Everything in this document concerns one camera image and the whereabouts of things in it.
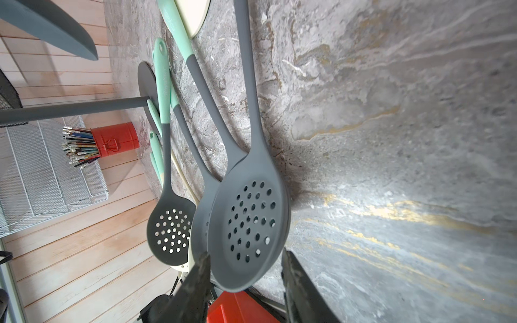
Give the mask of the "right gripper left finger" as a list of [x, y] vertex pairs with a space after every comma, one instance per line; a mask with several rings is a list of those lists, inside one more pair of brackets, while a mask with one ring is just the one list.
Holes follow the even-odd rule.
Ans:
[[157, 322], [206, 322], [211, 258], [203, 253], [176, 295], [158, 312]]

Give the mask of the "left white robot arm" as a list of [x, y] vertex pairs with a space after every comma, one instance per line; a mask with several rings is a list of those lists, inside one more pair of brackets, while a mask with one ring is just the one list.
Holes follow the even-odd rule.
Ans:
[[2, 1], [1, 19], [63, 51], [98, 60], [88, 32], [52, 1]]

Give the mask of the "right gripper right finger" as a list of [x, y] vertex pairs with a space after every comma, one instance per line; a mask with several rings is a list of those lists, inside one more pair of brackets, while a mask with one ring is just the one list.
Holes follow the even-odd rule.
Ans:
[[339, 322], [295, 254], [286, 248], [281, 266], [287, 322]]

